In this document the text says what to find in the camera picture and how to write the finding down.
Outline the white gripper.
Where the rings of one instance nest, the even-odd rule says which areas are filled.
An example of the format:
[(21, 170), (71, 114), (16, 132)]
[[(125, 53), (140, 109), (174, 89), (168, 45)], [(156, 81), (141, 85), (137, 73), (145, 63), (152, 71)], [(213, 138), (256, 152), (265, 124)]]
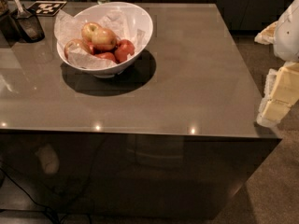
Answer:
[(270, 69), (264, 84), (257, 123), (272, 128), (278, 125), (299, 100), (299, 0), (293, 0), (279, 17), (258, 33), (254, 41), (273, 44), (274, 53), (284, 65)]

